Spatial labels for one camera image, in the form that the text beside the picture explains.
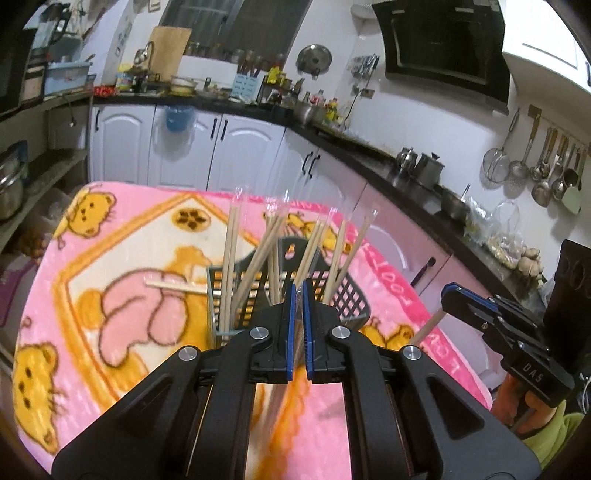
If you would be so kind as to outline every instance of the metal kettle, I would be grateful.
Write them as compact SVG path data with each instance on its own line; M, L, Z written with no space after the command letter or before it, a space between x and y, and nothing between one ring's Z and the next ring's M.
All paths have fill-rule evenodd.
M437 160L438 158L439 155L435 153L431 153L431 156L424 153L413 169L414 180L426 189L432 190L439 183L441 171L445 168L445 165Z
M411 174L414 170L415 165L417 164L417 157L418 154L413 150L413 148L404 147L398 155L396 155L396 160L400 165L400 170Z

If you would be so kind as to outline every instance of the table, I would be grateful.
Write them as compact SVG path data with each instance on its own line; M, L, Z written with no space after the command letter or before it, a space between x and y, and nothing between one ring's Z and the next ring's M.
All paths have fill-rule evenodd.
M146 287L144 278L206 284L207 267L222 263L229 207L228 194L123 183L89 184L76 196L35 278L15 352L20 438L46 470L61 448L181 345L207 348L206 295ZM310 231L326 209L293 202L286 233ZM257 246L264 211L262 198L246 203L236 258ZM340 216L333 222L336 230ZM350 225L347 242L356 234ZM332 256L330 241L322 254ZM398 349L428 320L415 291L369 243L349 274L371 307L362 331L373 343ZM441 331L421 346L490 408L488 390ZM257 388L251 445L269 388ZM298 372L287 388L269 452L249 449L247 478L350 478L340 385L311 385Z

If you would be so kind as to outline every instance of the range hood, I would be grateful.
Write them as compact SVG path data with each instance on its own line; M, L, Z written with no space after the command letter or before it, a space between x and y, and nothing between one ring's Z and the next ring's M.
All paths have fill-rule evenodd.
M497 0L391 0L373 8L387 77L419 77L508 113L505 22Z

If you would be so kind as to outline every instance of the wooden cutting board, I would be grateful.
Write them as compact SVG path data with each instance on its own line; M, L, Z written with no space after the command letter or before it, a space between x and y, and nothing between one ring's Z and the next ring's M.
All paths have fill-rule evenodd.
M154 54L151 70L160 74L162 82L170 81L170 77L177 74L190 36L190 28L154 27L152 30L150 41L154 42Z

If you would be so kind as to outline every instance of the silver screw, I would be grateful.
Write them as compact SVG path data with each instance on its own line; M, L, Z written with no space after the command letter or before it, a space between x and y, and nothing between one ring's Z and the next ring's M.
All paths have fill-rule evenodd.
M343 326L333 328L330 333L332 333L333 336L337 338L347 338L349 335L351 335L351 331L347 327Z
M269 330L265 327L254 327L251 330L251 337L255 340L263 340L263 338L267 338L269 336Z
M402 349L402 354L409 360L418 360L423 353L421 349L414 345L408 345Z
M191 360L194 360L197 358L197 349L192 346L186 346L184 348L181 348L180 351L178 352L178 357L183 362L190 362Z

